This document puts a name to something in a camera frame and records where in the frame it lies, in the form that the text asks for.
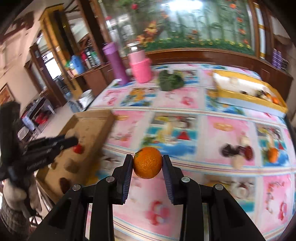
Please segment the operator left gloved hand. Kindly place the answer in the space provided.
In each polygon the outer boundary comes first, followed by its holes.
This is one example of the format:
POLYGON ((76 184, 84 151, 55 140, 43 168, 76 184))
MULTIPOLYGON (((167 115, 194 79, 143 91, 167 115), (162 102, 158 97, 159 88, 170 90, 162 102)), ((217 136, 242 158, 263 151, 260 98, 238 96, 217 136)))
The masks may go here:
MULTIPOLYGON (((38 189, 36 185, 36 179, 32 174, 29 178, 30 186, 28 190, 30 206, 33 210, 37 212, 42 211, 42 207, 40 204, 40 198, 38 194, 38 189)), ((21 211, 21 205, 27 197, 27 193, 25 190, 22 190, 16 186, 14 186, 9 179, 4 181, 4 199, 8 206, 15 211, 21 211)))

